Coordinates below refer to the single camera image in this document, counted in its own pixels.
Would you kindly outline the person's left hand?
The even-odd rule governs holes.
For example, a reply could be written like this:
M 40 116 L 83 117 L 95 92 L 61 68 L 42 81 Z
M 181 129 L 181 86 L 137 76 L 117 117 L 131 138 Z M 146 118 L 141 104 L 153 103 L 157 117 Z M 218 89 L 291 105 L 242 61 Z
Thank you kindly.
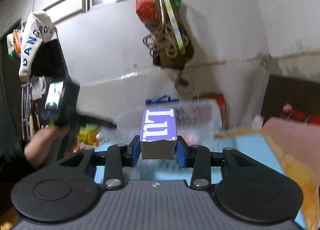
M 31 141 L 24 148 L 24 155 L 28 162 L 34 168 L 38 168 L 43 164 L 50 152 L 52 143 L 67 135 L 69 129 L 69 125 L 65 127 L 53 125 L 52 127 L 45 127 L 36 132 Z

